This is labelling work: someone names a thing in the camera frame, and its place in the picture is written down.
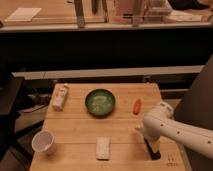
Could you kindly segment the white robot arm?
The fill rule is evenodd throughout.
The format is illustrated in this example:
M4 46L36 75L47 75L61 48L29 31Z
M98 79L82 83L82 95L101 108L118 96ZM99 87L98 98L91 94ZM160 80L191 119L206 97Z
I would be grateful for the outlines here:
M142 132L152 156L159 153L159 139L165 136L213 159L213 131L175 121L173 108L166 102L143 115Z

